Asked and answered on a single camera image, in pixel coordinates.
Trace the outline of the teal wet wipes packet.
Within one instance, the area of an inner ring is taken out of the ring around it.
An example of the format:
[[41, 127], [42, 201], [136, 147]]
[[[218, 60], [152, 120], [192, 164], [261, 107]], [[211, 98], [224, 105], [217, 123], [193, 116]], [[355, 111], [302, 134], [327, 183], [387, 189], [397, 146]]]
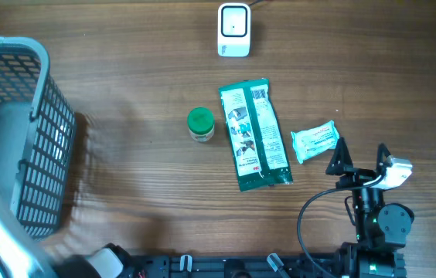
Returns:
[[329, 149], [335, 149], [339, 132], [333, 120], [309, 130], [291, 132], [292, 147], [300, 164]]

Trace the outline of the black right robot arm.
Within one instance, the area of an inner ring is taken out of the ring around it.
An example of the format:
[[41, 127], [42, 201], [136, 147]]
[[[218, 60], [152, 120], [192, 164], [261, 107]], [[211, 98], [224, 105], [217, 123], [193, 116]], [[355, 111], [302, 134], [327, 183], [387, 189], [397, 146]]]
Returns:
[[385, 144], [377, 149], [376, 168], [353, 165], [345, 140], [338, 139], [325, 173], [336, 175], [337, 189], [351, 192], [352, 205], [346, 209], [356, 228], [356, 242], [344, 242], [331, 263], [324, 265], [335, 277], [388, 277], [407, 275], [404, 256], [414, 222], [414, 213], [399, 203], [386, 203], [383, 193], [401, 186], [412, 174], [407, 159], [395, 158]]

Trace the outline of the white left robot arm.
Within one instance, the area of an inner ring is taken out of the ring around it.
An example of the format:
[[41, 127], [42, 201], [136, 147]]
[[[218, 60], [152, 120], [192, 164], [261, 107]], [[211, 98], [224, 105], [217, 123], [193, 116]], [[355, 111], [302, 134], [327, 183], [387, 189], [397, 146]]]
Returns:
[[26, 233], [0, 196], [0, 277], [136, 277], [138, 268], [124, 249], [108, 244], [94, 253], [52, 259]]

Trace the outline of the green 3M gloves packet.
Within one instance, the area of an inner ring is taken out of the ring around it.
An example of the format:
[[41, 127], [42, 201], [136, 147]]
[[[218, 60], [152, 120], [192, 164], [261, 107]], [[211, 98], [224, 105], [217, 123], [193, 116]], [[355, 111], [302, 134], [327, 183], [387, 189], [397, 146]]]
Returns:
[[293, 182], [269, 92], [268, 79], [219, 88], [237, 182], [242, 192]]

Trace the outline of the green lid jar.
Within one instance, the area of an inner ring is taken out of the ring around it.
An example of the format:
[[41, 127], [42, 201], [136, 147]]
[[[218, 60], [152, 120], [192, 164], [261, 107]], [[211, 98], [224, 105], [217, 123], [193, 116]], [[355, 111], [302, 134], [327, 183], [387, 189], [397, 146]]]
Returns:
[[195, 141], [206, 142], [214, 135], [214, 116], [206, 107], [192, 109], [187, 117], [187, 125], [190, 136]]

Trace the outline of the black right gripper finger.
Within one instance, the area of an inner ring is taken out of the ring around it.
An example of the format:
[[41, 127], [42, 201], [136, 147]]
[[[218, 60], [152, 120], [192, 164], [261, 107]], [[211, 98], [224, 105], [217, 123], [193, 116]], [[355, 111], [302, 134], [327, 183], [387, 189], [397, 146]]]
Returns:
[[387, 158], [391, 153], [384, 143], [379, 144], [376, 153], [376, 173], [382, 174], [387, 167]]
[[332, 159], [327, 166], [325, 173], [327, 175], [341, 176], [354, 172], [353, 161], [349, 154], [344, 137], [337, 140]]

